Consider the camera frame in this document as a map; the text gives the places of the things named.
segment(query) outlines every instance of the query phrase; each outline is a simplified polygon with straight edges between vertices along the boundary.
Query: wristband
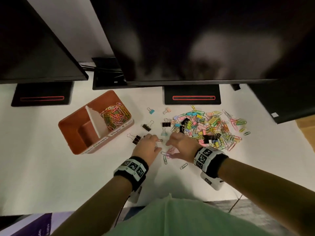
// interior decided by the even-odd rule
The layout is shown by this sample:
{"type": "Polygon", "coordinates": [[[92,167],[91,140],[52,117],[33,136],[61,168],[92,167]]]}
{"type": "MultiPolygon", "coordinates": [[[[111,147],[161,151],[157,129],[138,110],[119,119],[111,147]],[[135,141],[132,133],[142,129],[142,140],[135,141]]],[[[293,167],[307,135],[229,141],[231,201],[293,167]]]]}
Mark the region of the wristband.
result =
{"type": "Polygon", "coordinates": [[[223,151],[215,148],[201,147],[195,154],[194,164],[207,176],[218,178],[218,171],[225,159],[229,158],[223,151]]]}
{"type": "Polygon", "coordinates": [[[130,181],[132,190],[136,191],[146,178],[148,164],[138,156],[125,160],[115,171],[114,176],[122,176],[130,181]]]}

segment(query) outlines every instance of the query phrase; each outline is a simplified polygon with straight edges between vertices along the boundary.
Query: pile of clips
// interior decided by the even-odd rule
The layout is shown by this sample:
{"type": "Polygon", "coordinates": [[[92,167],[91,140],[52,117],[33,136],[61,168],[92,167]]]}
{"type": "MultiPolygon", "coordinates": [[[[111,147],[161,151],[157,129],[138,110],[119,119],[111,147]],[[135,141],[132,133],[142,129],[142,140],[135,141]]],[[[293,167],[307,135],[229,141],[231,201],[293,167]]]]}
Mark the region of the pile of clips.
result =
{"type": "Polygon", "coordinates": [[[174,125],[171,129],[172,132],[182,132],[204,147],[211,146],[219,150],[227,149],[228,151],[232,150],[242,140],[241,137],[230,132],[229,123],[239,133],[244,132],[243,135],[245,136],[250,134],[246,130],[246,120],[236,119],[225,110],[205,113],[196,110],[194,106],[192,106],[192,109],[193,111],[175,116],[171,120],[171,124],[174,125]],[[225,114],[230,122],[224,121],[220,117],[222,114],[225,114]]]}
{"type": "Polygon", "coordinates": [[[110,130],[114,130],[119,127],[130,118],[130,114],[127,109],[121,103],[109,106],[101,112],[100,115],[104,118],[104,121],[110,130]]]}

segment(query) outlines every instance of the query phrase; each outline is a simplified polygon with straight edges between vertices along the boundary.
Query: monitor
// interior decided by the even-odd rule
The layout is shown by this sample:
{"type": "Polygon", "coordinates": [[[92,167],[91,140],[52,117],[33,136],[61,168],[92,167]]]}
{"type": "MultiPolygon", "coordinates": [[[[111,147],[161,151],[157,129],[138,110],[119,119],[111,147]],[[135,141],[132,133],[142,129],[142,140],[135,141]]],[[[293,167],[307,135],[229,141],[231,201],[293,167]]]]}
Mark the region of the monitor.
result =
{"type": "Polygon", "coordinates": [[[259,83],[314,27],[314,0],[91,0],[128,85],[259,83]]]}
{"type": "Polygon", "coordinates": [[[87,80],[27,0],[0,0],[0,84],[87,80]]]}

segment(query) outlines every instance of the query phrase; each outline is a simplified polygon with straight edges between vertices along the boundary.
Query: desk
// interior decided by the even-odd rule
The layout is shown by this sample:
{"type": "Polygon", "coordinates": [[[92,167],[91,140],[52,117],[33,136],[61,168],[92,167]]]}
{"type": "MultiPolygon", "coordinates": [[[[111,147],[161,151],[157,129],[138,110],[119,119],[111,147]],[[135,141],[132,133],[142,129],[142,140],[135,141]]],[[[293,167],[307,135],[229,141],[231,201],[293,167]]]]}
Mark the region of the desk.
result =
{"type": "MultiPolygon", "coordinates": [[[[58,122],[105,90],[93,91],[93,74],[74,84],[72,101],[66,106],[10,106],[15,85],[0,85],[0,215],[76,210],[113,175],[134,148],[127,133],[145,135],[141,127],[153,120],[150,133],[161,137],[164,118],[191,110],[190,106],[168,106],[163,115],[162,87],[117,89],[116,94],[131,112],[135,125],[99,151],[73,155],[58,128],[58,122]],[[155,110],[152,115],[147,108],[155,110]]],[[[244,136],[228,155],[315,191],[315,154],[294,121],[277,125],[246,85],[233,91],[221,85],[221,105],[196,106],[206,112],[225,109],[248,122],[251,134],[244,136]]],[[[164,197],[195,198],[202,201],[236,199],[240,194],[225,184],[215,191],[204,182],[200,170],[161,154],[148,172],[138,204],[164,197]]]]}

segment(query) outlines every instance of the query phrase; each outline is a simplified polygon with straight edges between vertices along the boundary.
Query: orange container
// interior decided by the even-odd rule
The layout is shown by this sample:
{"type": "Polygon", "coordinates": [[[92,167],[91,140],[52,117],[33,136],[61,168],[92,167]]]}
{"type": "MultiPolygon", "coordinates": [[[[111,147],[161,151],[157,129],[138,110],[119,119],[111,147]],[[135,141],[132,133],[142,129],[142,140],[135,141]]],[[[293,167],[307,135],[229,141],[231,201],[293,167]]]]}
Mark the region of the orange container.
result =
{"type": "Polygon", "coordinates": [[[59,129],[73,154],[93,153],[135,123],[130,112],[127,110],[130,117],[125,123],[113,131],[105,126],[106,129],[103,130],[103,136],[98,136],[86,106],[100,114],[107,107],[116,105],[116,103],[124,105],[116,93],[113,90],[109,90],[58,123],[59,129]]]}

